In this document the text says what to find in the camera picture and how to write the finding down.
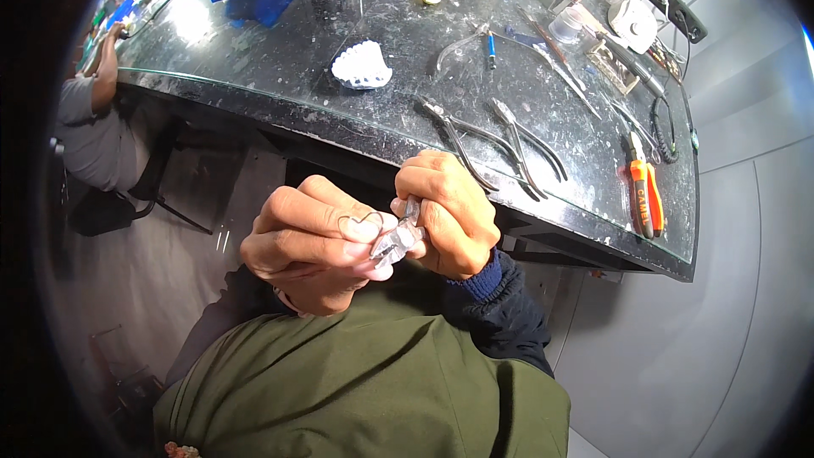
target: workbench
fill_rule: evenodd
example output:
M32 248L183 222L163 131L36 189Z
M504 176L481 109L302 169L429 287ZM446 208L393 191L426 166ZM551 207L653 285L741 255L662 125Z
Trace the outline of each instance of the workbench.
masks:
M558 181L546 159L524 145L535 182L549 195L536 201L520 184L518 168L505 152L463 135L481 175L500 188L489 198L498 208L503 232L520 239L520 247L511 251L515 258L692 280L698 170L691 124L675 80L649 56L641 59L659 81L666 81L680 151L677 163L656 166L666 226L653 240L641 237L633 225L628 128L608 101L623 101L649 127L653 97L642 85L622 97L589 66L584 53L595 39L584 37L562 48L602 120L533 51L500 39L496 69L488 68L486 40L481 38L448 56L441 74L434 75L439 52L481 23L489 22L499 33L511 25L534 36L515 5L545 26L554 17L545 10L551 1L172 0L120 46L120 88L220 112L227 123L284 139L275 145L299 146L287 155L310 158L356 178L375 181L384 174L381 187L389 185L391 192L392 178L386 179L404 159L423 148L453 151L442 125L418 106L415 94L432 97L457 118L508 139L487 105L496 97L553 147L569 176ZM605 23L607 4L583 4ZM381 44L392 79L370 91L342 87L331 75L331 63L346 47L365 39ZM664 111L662 120L669 131Z

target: hand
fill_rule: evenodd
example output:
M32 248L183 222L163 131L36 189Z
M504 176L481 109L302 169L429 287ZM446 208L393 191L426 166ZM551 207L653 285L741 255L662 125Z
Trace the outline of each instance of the hand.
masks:
M106 43L110 42L110 43L116 44L117 39L119 38L119 34L121 34L121 32L124 29L125 29L125 24L124 23L122 23L122 22L114 22L113 25L111 25L110 30L107 31L107 34L105 35L105 39L104 39L105 42Z
M396 174L396 194L390 207L398 216L409 195L424 199L418 226L427 229L430 244L422 240L408 257L452 280L483 270L501 238L495 208L453 154L422 150L405 161Z
M240 255L255 276L282 290L301 311L333 315L348 309L353 293L368 281L392 275L389 266L375 270L368 255L379 233L396 223L395 216L374 212L325 177L310 176L299 188L271 193Z

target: olive green garment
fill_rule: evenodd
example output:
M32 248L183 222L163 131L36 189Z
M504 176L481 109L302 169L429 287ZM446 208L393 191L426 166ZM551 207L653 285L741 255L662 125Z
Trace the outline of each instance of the olive green garment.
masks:
M341 315L230 330L154 409L159 448L221 456L565 456L571 402L441 315L428 271L369 284Z

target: power strip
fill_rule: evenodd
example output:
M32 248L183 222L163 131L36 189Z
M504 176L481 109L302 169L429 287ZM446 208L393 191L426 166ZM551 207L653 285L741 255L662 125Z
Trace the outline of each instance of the power strip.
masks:
M666 18L678 27L681 34L687 36L689 42L693 45L707 37L707 28L701 24L701 21L689 10L689 6L683 0L667 0L667 5L670 7L669 11L665 11L666 6L661 0L649 1L664 13Z

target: clear plastic container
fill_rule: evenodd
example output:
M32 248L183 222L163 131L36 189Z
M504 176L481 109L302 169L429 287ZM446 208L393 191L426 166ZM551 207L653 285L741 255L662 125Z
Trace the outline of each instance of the clear plastic container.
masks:
M582 25L585 25L585 22L579 11L568 7L563 9L563 12L549 24L549 32L560 43L571 45L576 43L577 36L582 31Z

